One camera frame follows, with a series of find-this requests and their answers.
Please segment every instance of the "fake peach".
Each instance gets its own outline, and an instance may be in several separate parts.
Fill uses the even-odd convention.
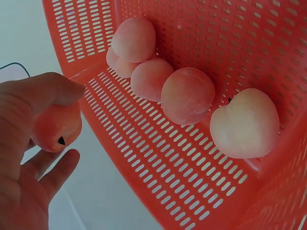
[[[162,88],[161,106],[165,115],[179,125],[201,121],[215,97],[211,79],[192,68],[175,71]]]
[[[112,38],[114,52],[128,62],[148,60],[155,50],[153,24],[144,18],[129,18],[116,30]]]
[[[210,132],[215,145],[226,156],[262,157],[276,144],[279,117],[268,95],[246,89],[213,113]]]
[[[72,105],[51,105],[35,117],[32,140],[48,152],[60,152],[79,136],[82,129],[78,102]]]
[[[173,72],[173,67],[163,59],[150,59],[134,70],[131,76],[131,88],[137,96],[159,102],[163,85]]]
[[[118,58],[114,70],[122,78],[131,78],[131,75],[139,63],[127,62],[122,58]]]
[[[106,53],[106,63],[112,68],[115,68],[115,65],[117,63],[118,56],[116,53],[114,53],[114,50],[112,47],[109,48],[109,50]]]

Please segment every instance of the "white table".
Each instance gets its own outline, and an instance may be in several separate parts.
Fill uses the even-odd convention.
[[[0,67],[19,62],[31,76],[61,72],[41,0],[1,0],[0,41]],[[81,152],[81,160],[50,205],[50,230],[161,229],[84,119],[83,131],[71,147]],[[24,160],[37,151],[27,152]]]

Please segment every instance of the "ventilation hole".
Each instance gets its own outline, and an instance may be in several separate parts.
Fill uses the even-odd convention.
[[[220,175],[221,175],[221,173],[220,173],[220,172],[217,172],[217,173],[211,178],[211,180],[212,180],[212,181],[215,181]]]
[[[201,158],[201,159],[196,163],[196,165],[197,165],[197,166],[200,166],[202,163],[204,163],[205,160],[206,160],[205,157]]]
[[[193,174],[193,175],[188,179],[188,181],[189,181],[189,182],[194,181],[194,180],[197,178],[197,176],[198,176],[197,173]]]
[[[199,220],[203,220],[205,219],[207,216],[209,216],[210,212],[209,211],[206,211],[204,214],[202,214],[200,217],[199,217]]]
[[[236,187],[232,187],[231,189],[229,189],[229,191],[226,193],[226,196],[230,196],[234,191],[235,191]]]
[[[238,183],[242,184],[246,180],[247,177],[248,177],[247,174],[245,174],[244,176],[242,176],[242,178],[239,180]]]
[[[177,184],[179,184],[180,180],[177,179],[175,180],[171,185],[170,185],[170,188],[174,188]]]
[[[189,190],[186,190],[186,191],[184,191],[184,192],[179,196],[179,198],[180,198],[180,199],[183,199],[183,198],[185,198],[189,193],[190,193],[190,191],[189,191]]]
[[[161,204],[162,204],[162,205],[165,204],[167,201],[170,200],[170,198],[171,198],[170,195],[167,196],[167,197],[165,197],[165,198],[161,201]],[[169,204],[165,207],[165,209],[166,209],[166,210],[171,209],[171,208],[175,205],[175,203],[176,203],[175,201],[172,201],[171,203],[169,203]]]
[[[194,195],[190,195],[190,196],[188,197],[188,199],[186,199],[186,200],[184,201],[184,203],[187,205],[187,204],[190,203],[194,198],[195,198]]]
[[[161,177],[164,178],[164,177],[165,177],[166,175],[168,175],[170,172],[171,172],[170,169],[167,169],[165,172],[163,172],[163,173],[161,174]]]
[[[185,226],[187,223],[189,223],[189,221],[191,220],[191,218],[190,217],[188,217],[188,218],[185,218],[181,223],[180,223],[180,226]]]
[[[192,168],[190,168],[189,170],[187,170],[187,171],[183,174],[183,176],[184,176],[184,177],[187,177],[188,175],[191,174],[191,172],[193,172],[193,169],[192,169]]]
[[[156,198],[157,198],[157,199],[160,199],[160,198],[163,197],[165,194],[166,194],[166,191],[163,190],[162,192],[160,192],[160,193],[156,196]]]
[[[205,206],[200,206],[198,209],[195,210],[194,215],[200,214],[205,209]]]
[[[171,180],[173,180],[175,177],[174,174],[170,175],[169,177],[167,177],[167,179],[165,180],[166,183],[170,182]]]
[[[178,206],[178,207],[176,207],[176,208],[174,208],[172,211],[171,211],[171,216],[173,216],[173,215],[175,215],[177,212],[179,212],[180,211],[180,207]]]
[[[201,187],[198,189],[198,192],[201,193],[201,192],[204,191],[207,187],[208,187],[208,184],[204,184],[203,186],[201,186]]]
[[[223,199],[219,199],[214,205],[213,205],[213,208],[217,208],[219,207],[223,202]]]
[[[224,184],[224,186],[221,188],[222,191],[225,191],[230,186],[230,182],[227,182]]]
[[[203,179],[198,179],[194,184],[193,187],[196,188],[198,185],[200,185],[202,183]]]
[[[179,193],[182,189],[184,189],[184,185],[182,184],[181,186],[179,186],[176,190],[175,193]]]
[[[176,216],[175,220],[178,221],[178,220],[182,219],[185,215],[186,215],[186,213],[182,212],[178,216]]]
[[[203,195],[204,198],[207,198],[211,193],[213,192],[213,189],[209,189],[205,194]]]
[[[211,165],[210,162],[207,162],[204,166],[202,166],[201,170],[205,171]]]

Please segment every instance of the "plastic basket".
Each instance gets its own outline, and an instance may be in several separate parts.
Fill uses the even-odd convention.
[[[307,229],[307,2],[305,0],[44,0],[63,73],[87,86],[82,111],[131,188],[170,230]],[[193,126],[168,121],[135,96],[105,61],[125,19],[145,16],[157,53],[192,66],[217,96]],[[276,148],[261,159],[227,158],[214,146],[211,112],[255,87],[275,102]]]

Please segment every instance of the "pink peach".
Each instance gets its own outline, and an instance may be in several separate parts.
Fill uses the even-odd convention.
[[[161,92],[166,79],[174,72],[172,66],[160,58],[141,63],[131,77],[133,92],[153,102],[161,101]]]
[[[246,89],[215,110],[210,133],[217,148],[232,158],[256,158],[276,144],[279,117],[271,99],[260,90]]]
[[[122,58],[118,58],[114,70],[122,78],[131,78],[131,75],[139,63],[127,62]]]
[[[215,97],[211,79],[192,68],[175,71],[162,88],[161,106],[165,115],[180,125],[192,125],[204,118]]]

